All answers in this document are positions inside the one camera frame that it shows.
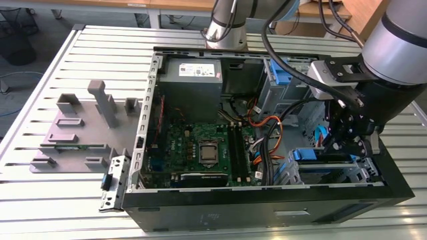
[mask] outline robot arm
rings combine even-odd
[[[246,18],[268,19],[284,2],[286,0],[216,0],[210,24],[206,31],[201,31],[206,46],[212,49],[242,49],[246,45]],[[288,1],[276,20],[292,14],[298,4],[300,0]]]
[[[357,112],[325,103],[327,152],[369,157],[380,153],[379,133],[427,88],[427,1],[391,1],[359,57],[329,58],[310,65],[310,76],[360,100]]]
[[[273,19],[277,20],[292,13],[297,5],[298,0],[217,0],[210,25],[201,33],[206,46],[242,49],[246,43],[245,19],[270,20],[272,13],[284,7]],[[379,154],[379,133],[385,123],[425,90],[425,10],[425,0],[392,0],[361,54],[312,62],[306,74],[310,80],[332,87],[359,104],[357,109],[351,108],[308,84],[312,95],[325,100],[324,118],[329,123],[321,143],[325,152],[340,151],[361,157]]]

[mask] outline power supply label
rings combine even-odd
[[[213,64],[181,63],[178,65],[180,77],[214,77]]]

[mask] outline label sticker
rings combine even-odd
[[[180,77],[214,77],[213,64],[181,63],[178,65]]]
[[[146,5],[145,4],[136,4],[136,3],[128,3],[126,4],[129,7],[141,7],[141,8],[145,8]]]
[[[257,106],[253,106],[253,111],[258,114],[261,112],[261,109]]]
[[[260,171],[254,172],[254,178],[256,179],[262,179],[262,173]]]

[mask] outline circuit board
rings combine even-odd
[[[232,136],[241,139],[230,138],[233,131],[238,134]],[[250,186],[253,183],[246,148],[252,140],[250,127],[201,123],[170,124],[165,145],[160,151],[162,157],[150,159],[152,170],[169,173],[168,176],[154,176],[156,188],[173,187],[173,175],[177,178],[177,175],[184,173],[226,174],[226,186]]]

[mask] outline slotted aluminum table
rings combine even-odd
[[[356,44],[324,38],[269,36],[277,52],[355,56]],[[264,51],[257,34],[249,51]],[[54,118],[61,93],[93,99],[90,80],[105,81],[118,102],[145,96],[153,46],[202,48],[197,31],[85,26],[72,30],[0,144],[0,239],[427,239],[427,129],[416,104],[389,121],[381,140],[415,198],[341,224],[282,228],[144,233],[125,212],[98,213],[100,173],[29,172],[29,162]]]

